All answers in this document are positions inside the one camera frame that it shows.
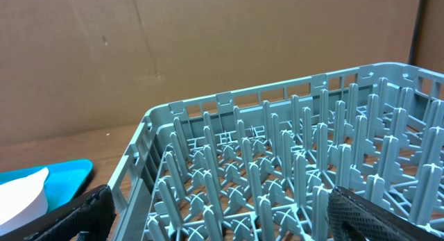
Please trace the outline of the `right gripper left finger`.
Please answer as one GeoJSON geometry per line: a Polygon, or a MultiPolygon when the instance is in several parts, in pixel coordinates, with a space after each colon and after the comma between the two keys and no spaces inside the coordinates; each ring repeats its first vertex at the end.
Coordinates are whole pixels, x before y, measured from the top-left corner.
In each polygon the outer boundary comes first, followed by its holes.
{"type": "Polygon", "coordinates": [[[106,241],[116,217],[109,185],[100,185],[1,236],[11,241],[106,241]]]}

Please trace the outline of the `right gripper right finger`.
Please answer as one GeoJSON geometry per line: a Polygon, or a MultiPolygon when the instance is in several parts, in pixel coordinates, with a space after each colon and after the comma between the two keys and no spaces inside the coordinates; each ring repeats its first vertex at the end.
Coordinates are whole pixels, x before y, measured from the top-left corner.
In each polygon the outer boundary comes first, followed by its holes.
{"type": "Polygon", "coordinates": [[[335,241],[443,241],[341,186],[328,197],[327,218],[335,241]]]}

